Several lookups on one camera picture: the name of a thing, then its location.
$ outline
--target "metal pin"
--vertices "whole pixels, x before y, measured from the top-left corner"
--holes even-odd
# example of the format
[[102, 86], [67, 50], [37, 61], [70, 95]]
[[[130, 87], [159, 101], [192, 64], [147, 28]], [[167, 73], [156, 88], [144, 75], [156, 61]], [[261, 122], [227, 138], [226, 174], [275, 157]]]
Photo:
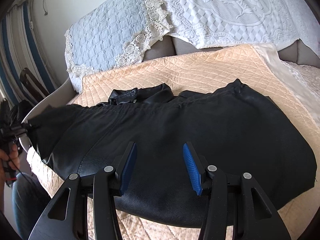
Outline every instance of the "metal pin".
[[113, 171], [113, 167], [112, 166], [106, 166], [106, 167], [104, 167], [104, 171], [105, 172], [111, 172], [111, 171]]
[[248, 172], [245, 172], [245, 173], [243, 174], [243, 177], [244, 177], [245, 179], [251, 179], [251, 178], [252, 178], [251, 174], [248, 173]]
[[209, 170], [209, 171], [216, 171], [216, 170], [217, 170], [217, 167], [214, 166], [214, 165], [209, 165], [209, 166], [208, 166], [208, 170]]
[[71, 179], [71, 180], [74, 180], [74, 179], [76, 179], [76, 178], [78, 178], [78, 174], [76, 174], [76, 173], [72, 173], [72, 174], [70, 174], [70, 176], [69, 176], [69, 179]]

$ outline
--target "wall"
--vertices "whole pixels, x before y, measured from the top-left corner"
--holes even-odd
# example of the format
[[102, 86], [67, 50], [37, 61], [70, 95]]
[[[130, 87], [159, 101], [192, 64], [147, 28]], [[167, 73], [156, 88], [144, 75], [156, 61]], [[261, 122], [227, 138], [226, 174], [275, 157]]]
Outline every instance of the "wall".
[[66, 30], [104, 1], [106, 0], [45, 0], [48, 15], [44, 16], [43, 0], [34, 0], [33, 24], [36, 24], [44, 53], [60, 85], [68, 77], [64, 58]]

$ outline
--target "person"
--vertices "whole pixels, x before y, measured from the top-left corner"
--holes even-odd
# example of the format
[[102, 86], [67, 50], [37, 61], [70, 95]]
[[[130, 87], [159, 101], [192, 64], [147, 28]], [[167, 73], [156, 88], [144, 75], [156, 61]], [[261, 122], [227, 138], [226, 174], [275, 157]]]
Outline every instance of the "person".
[[[9, 166], [12, 169], [20, 169], [17, 146], [12, 146], [9, 156], [0, 149], [0, 210], [4, 212], [6, 177], [2, 160], [9, 161]], [[50, 196], [37, 179], [26, 173], [17, 174], [17, 180], [12, 187], [12, 207], [18, 233], [23, 240], [28, 240], [31, 231], [50, 200]]]

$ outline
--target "striped fabric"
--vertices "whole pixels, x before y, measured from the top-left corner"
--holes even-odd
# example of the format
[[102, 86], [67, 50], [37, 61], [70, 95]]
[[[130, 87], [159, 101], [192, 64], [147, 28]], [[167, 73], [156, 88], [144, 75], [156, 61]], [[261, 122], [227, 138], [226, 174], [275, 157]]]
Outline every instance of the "striped fabric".
[[20, 82], [20, 73], [26, 67], [49, 93], [57, 88], [30, 26], [28, 1], [13, 6], [0, 23], [0, 91], [11, 106], [24, 99], [33, 105], [38, 103]]

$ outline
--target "person's leg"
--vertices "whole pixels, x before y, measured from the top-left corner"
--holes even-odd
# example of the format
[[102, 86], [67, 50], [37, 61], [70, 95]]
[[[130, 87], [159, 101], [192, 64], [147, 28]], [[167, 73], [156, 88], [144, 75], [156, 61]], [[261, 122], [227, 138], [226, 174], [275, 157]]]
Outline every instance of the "person's leg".
[[13, 184], [12, 206], [18, 232], [23, 240], [28, 240], [51, 198], [36, 179], [23, 175], [19, 173]]

